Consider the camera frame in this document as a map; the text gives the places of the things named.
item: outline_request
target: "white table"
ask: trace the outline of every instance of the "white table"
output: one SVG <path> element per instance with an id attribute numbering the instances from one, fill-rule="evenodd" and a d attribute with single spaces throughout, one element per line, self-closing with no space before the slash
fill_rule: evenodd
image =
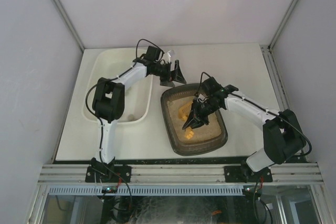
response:
<path id="1" fill-rule="evenodd" d="M 258 44 L 224 44 L 162 47 L 173 49 L 180 60 L 182 73 L 188 83 L 198 83 L 201 72 L 214 76 L 223 86 L 232 84 L 251 99 L 269 108 L 279 109 L 277 99 Z M 78 74 L 79 81 L 92 70 L 95 59 L 106 49 L 86 49 Z M 183 158 L 173 152 L 163 121 L 160 97 L 167 87 L 160 86 L 154 77 L 152 96 L 147 116 L 132 131 L 118 125 L 116 159 Z M 228 141 L 220 149 L 195 157 L 246 156 L 262 147 L 262 132 L 243 117 L 222 110 Z M 63 134 L 57 161 L 81 161 L 94 157 L 97 149 L 98 127 L 85 137 Z"/>

